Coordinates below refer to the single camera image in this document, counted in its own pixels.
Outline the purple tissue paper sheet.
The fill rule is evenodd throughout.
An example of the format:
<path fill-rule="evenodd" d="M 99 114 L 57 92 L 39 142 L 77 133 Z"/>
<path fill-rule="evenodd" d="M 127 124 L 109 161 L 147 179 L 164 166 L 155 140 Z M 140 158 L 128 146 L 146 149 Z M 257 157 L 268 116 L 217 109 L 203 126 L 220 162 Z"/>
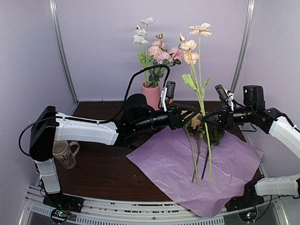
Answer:
<path fill-rule="evenodd" d="M 226 132 L 220 144 L 212 148 L 212 162 L 207 163 L 201 179 L 206 152 L 207 144 L 202 142 L 198 185 L 192 183 L 194 162 L 183 129 L 163 129 L 127 158 L 172 201 L 198 216 L 210 218 L 219 214 L 231 198 L 243 195 L 263 152 Z"/>

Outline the peach poppy flower stem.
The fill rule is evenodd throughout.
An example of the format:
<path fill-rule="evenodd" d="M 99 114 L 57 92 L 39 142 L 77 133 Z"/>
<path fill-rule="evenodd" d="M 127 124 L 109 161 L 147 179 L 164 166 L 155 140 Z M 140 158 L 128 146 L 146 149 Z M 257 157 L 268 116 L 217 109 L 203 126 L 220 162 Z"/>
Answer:
<path fill-rule="evenodd" d="M 207 78 L 206 81 L 202 79 L 202 65 L 201 65 L 201 38 L 210 37 L 212 31 L 210 30 L 211 24 L 204 22 L 200 25 L 191 25 L 188 26 L 189 35 L 197 36 L 198 40 L 190 39 L 187 40 L 183 34 L 180 34 L 180 45 L 179 48 L 183 51 L 183 59 L 189 65 L 190 73 L 183 74 L 183 82 L 196 94 L 199 107 L 200 107 L 200 116 L 205 116 L 205 94 L 206 88 L 210 82 L 210 78 Z M 207 124 L 202 124 L 205 126 L 207 141 L 208 141 L 208 150 L 209 150 L 209 161 L 211 162 L 211 146 L 209 140 L 209 133 Z M 196 142 L 191 131 L 191 127 L 187 127 L 187 130 L 191 136 L 194 147 L 196 147 Z"/>

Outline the pink rose flower stem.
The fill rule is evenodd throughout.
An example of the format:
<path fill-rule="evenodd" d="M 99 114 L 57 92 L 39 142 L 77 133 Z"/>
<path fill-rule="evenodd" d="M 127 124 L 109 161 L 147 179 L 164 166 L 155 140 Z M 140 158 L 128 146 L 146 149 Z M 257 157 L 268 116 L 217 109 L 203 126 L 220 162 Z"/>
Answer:
<path fill-rule="evenodd" d="M 166 49 L 163 42 L 163 34 L 158 33 L 156 35 L 157 40 L 152 42 L 151 47 L 148 48 L 148 55 L 151 58 L 153 66 L 165 65 L 165 66 L 176 66 L 180 65 L 183 59 L 183 51 L 179 47 L 171 47 L 169 50 Z M 147 86 L 150 88 L 157 87 L 160 79 L 164 76 L 165 67 L 156 67 L 150 69 L 149 79 Z"/>

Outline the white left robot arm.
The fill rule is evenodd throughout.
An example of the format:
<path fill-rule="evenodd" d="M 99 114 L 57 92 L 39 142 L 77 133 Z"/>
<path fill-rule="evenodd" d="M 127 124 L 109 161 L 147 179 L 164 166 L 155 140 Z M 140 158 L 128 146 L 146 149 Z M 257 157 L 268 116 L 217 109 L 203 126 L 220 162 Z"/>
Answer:
<path fill-rule="evenodd" d="M 49 200 L 57 208 L 67 204 L 67 197 L 60 192 L 60 182 L 53 161 L 55 141 L 81 141 L 127 147 L 139 138 L 139 134 L 169 127 L 184 127 L 199 112 L 193 106 L 163 103 L 155 110 L 147 104 L 143 94 L 127 97 L 121 107 L 119 120 L 92 120 L 57 112 L 48 106 L 39 116 L 30 132 L 30 157 L 39 170 Z"/>

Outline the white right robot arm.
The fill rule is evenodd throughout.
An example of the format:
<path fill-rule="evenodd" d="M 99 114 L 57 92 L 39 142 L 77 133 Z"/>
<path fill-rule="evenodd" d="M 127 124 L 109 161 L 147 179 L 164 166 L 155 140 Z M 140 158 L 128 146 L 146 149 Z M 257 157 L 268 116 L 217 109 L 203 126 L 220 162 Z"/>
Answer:
<path fill-rule="evenodd" d="M 234 100 L 234 94 L 221 84 L 215 86 L 219 98 L 224 105 L 219 109 L 199 116 L 199 120 L 213 124 L 225 130 L 232 130 L 235 125 L 249 123 L 260 128 L 263 132 L 279 140 L 296 157 L 300 156 L 300 130 L 290 118 L 276 108 L 265 107 L 263 87 L 259 85 L 246 85 L 243 87 L 243 104 Z M 240 197 L 240 203 L 250 207 L 258 200 L 258 196 L 278 195 L 300 197 L 299 174 L 261 178 L 251 181 L 249 189 Z"/>

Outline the pink vase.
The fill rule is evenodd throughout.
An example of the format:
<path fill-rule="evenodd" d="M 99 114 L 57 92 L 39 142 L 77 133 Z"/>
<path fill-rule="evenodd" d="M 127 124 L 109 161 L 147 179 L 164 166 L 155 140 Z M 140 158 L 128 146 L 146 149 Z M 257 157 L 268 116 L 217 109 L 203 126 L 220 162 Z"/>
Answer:
<path fill-rule="evenodd" d="M 142 84 L 141 93 L 146 97 L 147 105 L 151 106 L 154 110 L 158 110 L 158 103 L 160 101 L 161 88 L 160 84 L 157 87 L 145 87 Z"/>

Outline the blue hydrangea flower stem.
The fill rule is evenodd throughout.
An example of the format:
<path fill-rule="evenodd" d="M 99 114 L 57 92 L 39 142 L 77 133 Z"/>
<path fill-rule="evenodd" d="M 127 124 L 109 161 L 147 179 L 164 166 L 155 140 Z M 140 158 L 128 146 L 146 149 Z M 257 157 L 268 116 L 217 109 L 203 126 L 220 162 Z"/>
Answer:
<path fill-rule="evenodd" d="M 218 146 L 219 141 L 224 137 L 225 131 L 223 128 L 220 128 L 214 124 L 208 124 L 208 133 L 209 133 L 209 140 L 210 140 L 210 146 Z M 207 134 L 206 134 L 206 129 L 205 126 L 201 128 L 201 138 L 204 140 L 204 142 L 208 145 L 207 141 Z M 205 157 L 205 163 L 202 171 L 202 176 L 201 179 L 204 178 L 206 167 L 207 167 L 207 162 L 209 159 L 209 150 L 207 150 L 206 157 Z"/>

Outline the cream yellow flower stem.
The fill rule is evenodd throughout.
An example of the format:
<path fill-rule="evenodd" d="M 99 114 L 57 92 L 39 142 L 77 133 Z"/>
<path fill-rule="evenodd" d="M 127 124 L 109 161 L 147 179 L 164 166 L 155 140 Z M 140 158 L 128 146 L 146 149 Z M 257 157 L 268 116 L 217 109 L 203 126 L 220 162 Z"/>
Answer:
<path fill-rule="evenodd" d="M 203 139 L 205 131 L 203 129 L 202 122 L 196 117 L 194 117 L 191 120 L 190 126 L 196 142 L 196 147 L 194 147 L 194 173 L 192 177 L 192 182 L 196 181 L 196 184 L 199 184 L 198 162 L 201 153 L 201 140 Z"/>

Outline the orange flower stem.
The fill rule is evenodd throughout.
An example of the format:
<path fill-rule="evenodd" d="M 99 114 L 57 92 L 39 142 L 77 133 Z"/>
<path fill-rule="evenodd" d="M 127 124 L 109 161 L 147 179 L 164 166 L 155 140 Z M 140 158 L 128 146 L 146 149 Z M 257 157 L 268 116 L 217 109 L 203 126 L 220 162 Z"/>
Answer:
<path fill-rule="evenodd" d="M 193 156 L 193 162 L 194 162 L 194 173 L 193 173 L 193 177 L 192 177 L 192 183 L 196 180 L 196 184 L 199 184 L 199 177 L 198 177 L 198 168 L 197 168 L 197 161 L 196 161 L 196 155 L 195 155 L 195 150 L 194 150 L 194 145 L 191 139 L 191 136 L 188 132 L 188 129 L 186 126 L 183 127 L 186 135 L 188 137 L 189 143 L 190 143 L 190 147 L 191 147 L 191 151 L 192 151 L 192 156 Z"/>

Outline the clear printed glass cup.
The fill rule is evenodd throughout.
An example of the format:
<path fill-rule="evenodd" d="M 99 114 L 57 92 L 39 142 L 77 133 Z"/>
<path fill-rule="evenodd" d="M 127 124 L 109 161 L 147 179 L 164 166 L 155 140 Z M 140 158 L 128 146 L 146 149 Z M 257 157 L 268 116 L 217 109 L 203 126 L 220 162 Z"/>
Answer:
<path fill-rule="evenodd" d="M 65 169 L 72 169 L 76 165 L 76 154 L 79 152 L 78 142 L 54 141 L 52 154 Z"/>

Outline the aluminium right corner post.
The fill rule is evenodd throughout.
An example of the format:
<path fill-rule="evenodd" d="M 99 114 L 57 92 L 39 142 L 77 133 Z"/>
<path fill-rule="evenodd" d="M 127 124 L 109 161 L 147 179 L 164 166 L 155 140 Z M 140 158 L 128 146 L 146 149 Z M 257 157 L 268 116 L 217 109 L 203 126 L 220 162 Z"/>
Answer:
<path fill-rule="evenodd" d="M 233 74 L 233 79 L 230 87 L 230 91 L 234 93 L 234 99 L 238 96 L 239 86 L 242 80 L 242 76 L 244 73 L 245 65 L 246 65 L 246 55 L 247 51 L 250 47 L 250 42 L 253 33 L 253 25 L 255 20 L 255 8 L 256 8 L 256 0 L 249 0 L 247 4 L 247 13 L 245 18 L 245 25 L 243 30 L 243 36 L 240 45 L 240 51 L 238 55 L 237 64 L 235 67 L 235 71 Z"/>

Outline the aluminium corner post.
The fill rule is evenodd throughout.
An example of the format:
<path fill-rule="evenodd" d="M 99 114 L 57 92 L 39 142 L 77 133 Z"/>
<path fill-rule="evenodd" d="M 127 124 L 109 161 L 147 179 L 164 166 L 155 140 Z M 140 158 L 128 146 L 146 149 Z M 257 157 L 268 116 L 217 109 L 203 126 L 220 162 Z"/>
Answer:
<path fill-rule="evenodd" d="M 56 41 L 58 45 L 58 50 L 59 50 L 59 56 L 60 56 L 60 61 L 63 69 L 63 73 L 67 82 L 68 89 L 70 91 L 72 100 L 75 105 L 79 103 L 77 94 L 75 92 L 75 87 L 71 78 L 69 66 L 68 66 L 68 61 L 66 58 L 66 52 L 63 44 L 63 38 L 61 34 L 61 29 L 60 29 L 60 22 L 59 22 L 59 15 L 58 15 L 58 10 L 57 10 L 57 1 L 56 0 L 49 0 L 49 6 L 50 6 L 50 13 L 52 17 L 52 22 L 54 26 L 54 31 L 55 31 L 55 36 L 56 36 Z"/>
<path fill-rule="evenodd" d="M 235 67 L 235 71 L 233 74 L 233 79 L 230 87 L 230 91 L 234 93 L 234 99 L 238 96 L 239 86 L 242 80 L 242 76 L 244 73 L 245 65 L 246 65 L 246 55 L 247 51 L 250 47 L 250 42 L 253 33 L 253 25 L 255 20 L 255 8 L 256 8 L 256 0 L 249 0 L 247 4 L 247 13 L 245 18 L 245 25 L 243 30 L 243 36 L 240 45 L 240 51 L 238 55 L 237 64 Z"/>

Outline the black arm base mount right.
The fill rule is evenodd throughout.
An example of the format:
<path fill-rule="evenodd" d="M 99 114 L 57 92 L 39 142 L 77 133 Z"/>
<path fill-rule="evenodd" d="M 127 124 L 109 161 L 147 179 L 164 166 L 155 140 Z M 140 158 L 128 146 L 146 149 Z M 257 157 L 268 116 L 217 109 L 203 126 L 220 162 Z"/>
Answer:
<path fill-rule="evenodd" d="M 255 207 L 264 203 L 264 198 L 256 194 L 255 185 L 248 183 L 244 186 L 244 194 L 242 196 L 233 197 L 226 205 L 227 212 L 242 210 L 249 207 Z"/>

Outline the aluminium front rail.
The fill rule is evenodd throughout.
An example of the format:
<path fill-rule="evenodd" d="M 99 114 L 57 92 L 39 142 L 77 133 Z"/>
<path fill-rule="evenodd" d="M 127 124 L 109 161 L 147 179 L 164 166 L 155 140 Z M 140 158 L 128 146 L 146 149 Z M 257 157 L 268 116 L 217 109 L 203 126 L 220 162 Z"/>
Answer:
<path fill-rule="evenodd" d="M 279 198 L 254 207 L 199 217 L 174 202 L 127 202 L 83 197 L 64 225 L 287 225 Z"/>

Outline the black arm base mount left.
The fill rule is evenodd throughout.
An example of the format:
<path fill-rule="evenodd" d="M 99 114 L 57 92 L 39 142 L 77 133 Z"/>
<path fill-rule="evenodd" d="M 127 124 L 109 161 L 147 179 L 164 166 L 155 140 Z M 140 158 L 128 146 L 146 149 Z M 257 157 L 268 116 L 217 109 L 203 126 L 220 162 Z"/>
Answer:
<path fill-rule="evenodd" d="M 80 213 L 83 208 L 84 199 L 80 197 L 65 195 L 62 193 L 46 194 L 43 204 L 57 209 Z"/>

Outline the aluminium left corner post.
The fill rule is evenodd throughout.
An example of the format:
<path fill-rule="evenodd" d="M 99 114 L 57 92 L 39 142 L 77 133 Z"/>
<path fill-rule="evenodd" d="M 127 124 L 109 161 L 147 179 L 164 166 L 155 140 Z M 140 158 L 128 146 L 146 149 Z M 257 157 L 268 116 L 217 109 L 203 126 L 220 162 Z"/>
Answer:
<path fill-rule="evenodd" d="M 63 73 L 67 82 L 68 89 L 70 91 L 72 100 L 75 105 L 79 103 L 77 94 L 75 92 L 75 87 L 71 78 L 69 66 L 68 66 L 68 61 L 66 58 L 66 52 L 63 44 L 63 38 L 61 34 L 61 29 L 60 29 L 60 22 L 59 22 L 59 15 L 58 15 L 58 10 L 57 10 L 57 1 L 56 0 L 49 0 L 49 6 L 50 6 L 50 13 L 52 17 L 52 22 L 54 26 L 54 31 L 55 31 L 55 36 L 56 36 L 56 41 L 58 45 L 58 50 L 59 50 L 59 56 L 60 56 L 60 61 L 63 69 Z"/>

